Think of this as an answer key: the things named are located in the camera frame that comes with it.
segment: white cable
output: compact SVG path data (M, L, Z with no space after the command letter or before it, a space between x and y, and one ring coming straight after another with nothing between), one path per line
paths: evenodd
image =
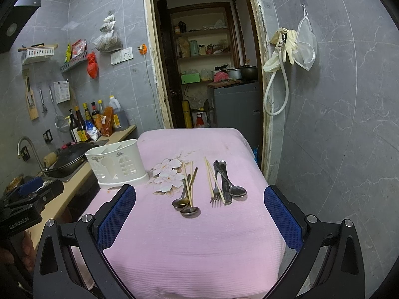
M276 112L269 112L267 110L267 96L269 94L269 90L272 86L273 80L277 73L277 72L274 72L272 74L272 77L270 78L268 85L267 85L266 92L265 92L265 98L263 99L263 107L265 108L265 111L269 116L277 116L278 114L280 114L284 110L284 108L288 102L288 96L289 96L288 79L287 79L287 74L286 74L285 68L284 68L284 62L283 62L283 56L281 54L281 50L279 51L279 60L280 60L281 71L283 72L283 77L284 77L284 82L285 82L285 100L284 100L282 107L279 110L277 110Z
M159 120L159 117L158 117L158 111L156 110L156 101L155 101L154 90L152 89L151 80L150 80L150 75L148 74L146 55L145 55L145 54L143 54L143 55L144 55L144 60L145 60L145 62L146 62L146 72L147 72L147 77L148 77L148 83L149 83L149 85L150 85L150 89L151 89L151 92L152 92L152 98L154 99L154 109L155 109L156 119L158 120L159 127L162 129L162 128L163 128L163 125L161 124L161 122L160 122L160 120Z

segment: shower hose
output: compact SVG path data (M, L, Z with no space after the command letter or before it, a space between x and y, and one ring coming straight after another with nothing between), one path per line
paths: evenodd
M267 109L267 96L268 96L268 94L269 94L269 90L270 90L270 88L271 88L271 86L272 86L272 84L273 84L273 80L274 80L274 78L275 78L275 76L276 76L277 71L276 71L276 72L273 72L272 77L270 78L270 81L269 81L269 83L268 83L268 85L267 85L267 88L266 88L265 98L263 99L263 107L265 108L265 111L266 111L266 113L267 113L269 116L277 116L278 114L280 114L280 113L284 110L284 108L285 108L285 106L287 105L287 102L288 102L288 95L289 95L289 91L288 91L288 79L287 79L287 74L286 74L286 72L285 72L284 62L283 62L283 56L282 56L282 51L283 51L284 43L285 43L285 40L284 40L284 39L281 40L281 41L279 41L279 60L280 60L280 67L281 67L281 71L283 72L283 77L284 77L284 82L285 82L285 100L284 100L284 103L283 103L283 105L281 106L281 108L280 108L279 110L277 110L276 112L270 112L270 111L268 111L268 109Z

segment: metal pot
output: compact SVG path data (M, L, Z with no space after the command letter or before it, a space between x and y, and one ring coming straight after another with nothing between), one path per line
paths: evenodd
M228 74L229 74L229 78L242 79L241 70L240 69L229 70Z
M244 65L244 66L240 67L240 70L241 70L241 76L243 77L243 79L246 79L247 81L258 80L258 67Z
M85 153L94 145L79 142L62 150L52 169L44 173L52 178L63 178L71 175L82 163L87 161Z

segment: metal bolt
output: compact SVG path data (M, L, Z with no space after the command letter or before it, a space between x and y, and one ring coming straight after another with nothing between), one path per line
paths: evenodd
M91 221L91 219L92 219L92 215L90 215L90 214L85 214L83 217L82 217L82 221L84 222L84 223L88 223L89 221Z
M345 226L352 227L353 226L353 222L350 219L345 219Z
M317 221L317 217L314 215L308 215L307 219L311 224L314 224Z
M54 223L55 223L54 219L49 219L48 221L46 221L46 226L51 227L54 225Z

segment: white flower pattern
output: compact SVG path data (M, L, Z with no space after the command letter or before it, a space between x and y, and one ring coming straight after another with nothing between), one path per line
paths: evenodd
M156 176L164 171L170 171L173 168L181 167L182 163L178 159L165 159L161 164L157 164L154 166L154 171L152 172L152 176Z
M177 170L164 170L159 173L159 176L154 179L155 183L160 185L157 187L157 191L166 193L173 187L180 188L183 186L184 175L178 173Z

